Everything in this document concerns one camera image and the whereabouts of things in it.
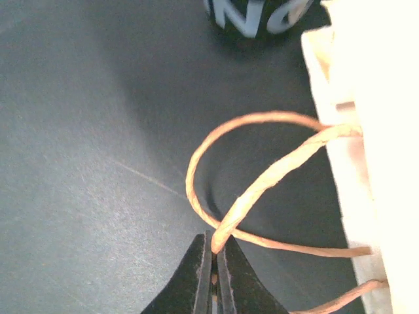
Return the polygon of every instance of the twine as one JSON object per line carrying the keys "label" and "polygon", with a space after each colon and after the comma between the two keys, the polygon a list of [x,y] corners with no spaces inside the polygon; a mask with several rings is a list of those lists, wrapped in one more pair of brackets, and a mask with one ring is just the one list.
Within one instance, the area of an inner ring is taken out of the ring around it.
{"label": "twine", "polygon": [[[307,139],[300,147],[290,152],[277,162],[273,163],[267,170],[265,170],[253,182],[246,191],[233,203],[232,207],[225,215],[223,221],[219,222],[217,219],[206,213],[194,190],[194,175],[196,167],[202,155],[209,149],[209,147],[218,140],[222,135],[232,131],[240,126],[248,124],[263,124],[267,122],[285,122],[306,126],[318,133]],[[211,240],[211,250],[214,254],[220,252],[230,235],[234,237],[252,242],[262,247],[271,249],[280,249],[293,251],[298,253],[312,254],[323,257],[335,258],[353,258],[357,256],[364,256],[371,254],[369,247],[356,247],[351,249],[334,249],[321,247],[307,247],[303,245],[283,243],[259,237],[257,235],[249,234],[247,232],[236,229],[239,223],[244,219],[252,206],[262,196],[263,192],[268,188],[273,187],[282,178],[284,178],[290,171],[300,167],[307,159],[315,154],[321,147],[325,146],[329,141],[338,139],[340,137],[360,137],[362,136],[362,129],[358,125],[342,124],[337,126],[326,126],[314,118],[305,116],[303,114],[288,112],[288,111],[271,111],[267,113],[252,113],[244,116],[234,118],[219,127],[215,128],[204,139],[202,144],[195,150],[189,162],[186,183],[186,194],[194,211],[210,226],[215,228]],[[362,294],[374,290],[376,288],[387,287],[386,280],[372,280],[352,289],[340,298],[333,300],[327,304],[323,304],[315,309],[309,311],[292,312],[292,314],[326,314],[331,313],[345,306],[347,303],[355,300]]]}

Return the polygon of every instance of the table surface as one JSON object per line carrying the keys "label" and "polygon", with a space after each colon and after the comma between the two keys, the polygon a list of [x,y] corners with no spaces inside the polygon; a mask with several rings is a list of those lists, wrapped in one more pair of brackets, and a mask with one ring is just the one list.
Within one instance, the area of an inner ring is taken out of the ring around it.
{"label": "table surface", "polygon": [[[255,111],[316,116],[300,35],[326,14],[316,2],[282,40],[244,51],[211,31],[201,1],[8,0],[0,9],[0,313],[139,313],[210,228],[184,192],[203,138]],[[222,137],[198,166],[200,199],[224,215],[311,134],[267,124]],[[240,228],[345,247],[325,151],[267,191]],[[350,260],[240,245],[290,311],[356,286]]]}

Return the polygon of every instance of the black mug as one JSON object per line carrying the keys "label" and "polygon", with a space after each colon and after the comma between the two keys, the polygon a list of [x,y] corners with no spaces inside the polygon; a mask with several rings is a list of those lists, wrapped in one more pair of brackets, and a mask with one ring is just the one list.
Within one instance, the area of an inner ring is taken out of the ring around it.
{"label": "black mug", "polygon": [[293,27],[313,0],[204,0],[223,33],[245,39],[275,36]]}

